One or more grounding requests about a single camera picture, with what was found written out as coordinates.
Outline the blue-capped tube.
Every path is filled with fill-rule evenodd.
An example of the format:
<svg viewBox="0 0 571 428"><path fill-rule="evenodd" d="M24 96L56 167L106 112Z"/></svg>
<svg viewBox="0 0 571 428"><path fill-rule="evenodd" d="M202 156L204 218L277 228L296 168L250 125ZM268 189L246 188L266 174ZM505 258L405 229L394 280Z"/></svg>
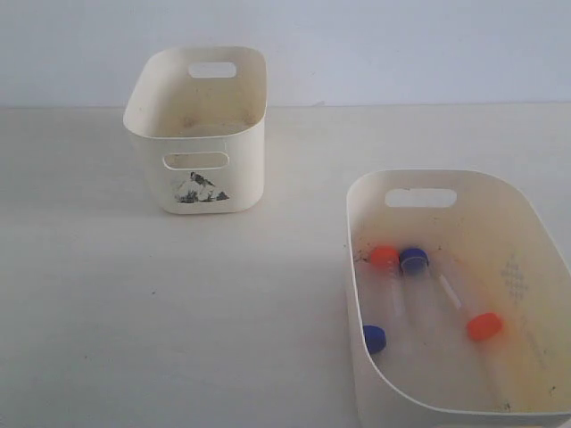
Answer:
<svg viewBox="0 0 571 428"><path fill-rule="evenodd" d="M365 344L370 355L382 352L387 344L385 330L377 325L362 326Z"/></svg>
<svg viewBox="0 0 571 428"><path fill-rule="evenodd" d="M427 254L418 247L400 253L407 311L422 342L429 342L437 321L436 296Z"/></svg>

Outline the orange-capped tube with label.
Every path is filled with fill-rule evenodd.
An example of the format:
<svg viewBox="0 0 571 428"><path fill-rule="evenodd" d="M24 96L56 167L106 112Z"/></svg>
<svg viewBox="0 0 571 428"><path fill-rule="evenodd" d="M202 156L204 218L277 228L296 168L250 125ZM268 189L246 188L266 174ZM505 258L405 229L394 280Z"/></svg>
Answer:
<svg viewBox="0 0 571 428"><path fill-rule="evenodd" d="M436 279L460 313L472 342L488 341L501 331L502 319L485 298L481 282L461 263L454 258L439 259L436 262Z"/></svg>

